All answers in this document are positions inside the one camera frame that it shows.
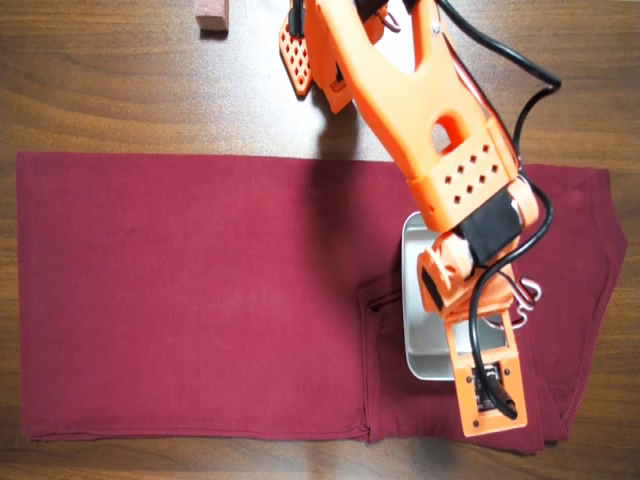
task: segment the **silver container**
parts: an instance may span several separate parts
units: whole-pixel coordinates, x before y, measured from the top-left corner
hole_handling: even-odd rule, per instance
[[[453,381],[453,368],[444,322],[435,313],[427,314],[422,307],[418,284],[418,255],[430,247],[437,234],[427,229],[420,213],[407,218],[402,229],[402,302],[404,339],[407,363],[411,372],[421,380]],[[500,318],[487,320],[500,324]],[[478,322],[482,350],[506,344],[502,330]],[[458,354],[471,353],[469,324],[460,322],[454,327]]]

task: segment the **wooden block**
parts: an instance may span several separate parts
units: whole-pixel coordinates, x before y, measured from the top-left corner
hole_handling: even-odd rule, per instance
[[[229,30],[229,0],[195,0],[194,10],[200,30]]]

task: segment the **folded cloth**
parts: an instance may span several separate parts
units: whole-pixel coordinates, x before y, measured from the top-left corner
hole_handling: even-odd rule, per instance
[[[453,385],[406,366],[395,165],[19,154],[24,434],[566,438],[626,239],[606,171],[528,172],[556,208],[517,265],[545,289],[517,334],[530,422],[465,439]]]

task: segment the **black cable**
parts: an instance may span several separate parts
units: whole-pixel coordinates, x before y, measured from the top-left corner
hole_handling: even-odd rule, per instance
[[[506,58],[507,60],[513,62],[523,70],[525,70],[530,75],[533,75],[538,80],[541,80],[545,83],[555,86],[556,88],[560,88],[561,81],[555,75],[547,72],[542,67],[539,67],[531,60],[523,56],[521,53],[516,52],[511,47],[507,47],[506,45],[494,40],[488,35],[480,32],[473,25],[471,25],[462,15],[458,13],[458,11],[453,8],[453,6],[448,2],[448,0],[437,0],[438,5],[442,10],[447,14],[447,16],[451,19],[451,21],[466,35],[468,35],[472,40],[479,43],[483,47],[488,50],[491,50],[494,53]]]
[[[512,143],[513,147],[518,155],[518,160],[520,163],[520,171],[523,176],[526,178],[526,174],[524,173],[524,164],[521,160],[520,155],[520,136],[522,134],[522,129],[524,127],[525,120],[529,112],[533,109],[533,107],[543,98],[555,93],[562,86],[562,82],[559,78],[546,70],[542,69],[531,60],[524,57],[522,54],[516,52],[510,47],[503,45],[497,40],[492,39],[488,35],[477,30],[473,25],[471,25],[467,20],[462,17],[453,6],[447,0],[437,0],[438,5],[442,10],[447,14],[447,16],[453,21],[453,23],[460,28],[466,35],[468,35],[472,40],[476,41],[480,45],[484,46],[488,50],[497,53],[498,55],[506,58],[512,63],[516,64],[523,70],[525,70],[530,75],[535,78],[547,83],[548,85],[536,93],[533,97],[529,99],[529,101],[525,104],[520,115],[518,116],[518,120],[516,121],[516,126],[514,128]],[[453,52],[454,58],[459,62],[460,65],[465,69],[465,73],[469,75],[472,81],[476,84],[480,94],[487,100],[487,104],[490,108],[493,108],[491,103],[488,101],[488,98],[473,78],[471,73],[468,71],[462,60],[458,57],[455,52]],[[496,113],[500,123],[504,127],[504,122],[500,118],[500,116]],[[491,278],[506,265],[514,262],[522,255],[531,250],[549,231],[551,227],[551,223],[553,222],[553,205],[551,204],[551,200],[547,195],[533,182],[531,182],[528,178],[526,181],[529,182],[534,194],[540,199],[543,206],[545,207],[545,218],[538,228],[538,230],[527,240],[524,244],[521,244],[518,248],[516,248],[511,253],[505,255],[503,258],[498,260],[495,264],[487,268],[482,275],[478,278],[478,281],[474,285],[472,294],[471,294],[471,302],[469,306],[469,340],[471,343],[471,353],[473,356],[474,364],[475,364],[475,375],[480,382],[481,388],[486,393],[487,397],[493,405],[506,417],[510,419],[515,419],[518,417],[517,410],[515,405],[509,399],[500,398],[500,395],[496,393],[494,388],[491,386],[489,379],[487,377],[487,373],[484,368],[484,362],[482,360],[482,350],[480,347],[479,333],[478,333],[478,306],[480,302],[480,296],[482,295],[482,290],[485,285],[491,280]]]
[[[529,115],[529,112],[531,111],[531,109],[533,109],[536,103],[538,103],[544,97],[548,97],[549,95],[554,94],[556,91],[558,91],[559,88],[560,87],[556,87],[554,85],[544,87],[533,97],[531,97],[522,108],[520,115],[518,115],[516,126],[513,129],[513,146],[516,149],[516,152],[518,152],[518,156],[520,156],[520,135],[522,134],[522,128],[524,127],[524,121],[527,119],[527,115]]]
[[[473,361],[475,363],[475,374],[480,381],[480,386],[489,397],[489,400],[493,405],[506,417],[510,419],[517,418],[518,414],[515,408],[508,404],[508,402],[502,401],[493,388],[489,385],[489,379],[484,368],[484,362],[482,361],[482,351],[480,347],[480,339],[478,334],[478,305],[480,303],[480,296],[485,285],[491,280],[496,273],[498,273],[506,265],[516,261],[522,255],[531,250],[541,239],[546,235],[553,222],[553,205],[549,197],[533,182],[529,181],[533,193],[540,199],[545,208],[545,217],[536,230],[536,232],[522,245],[520,245],[513,252],[505,255],[491,267],[485,270],[475,286],[471,294],[471,303],[469,305],[469,341],[471,343],[471,354],[473,355]]]

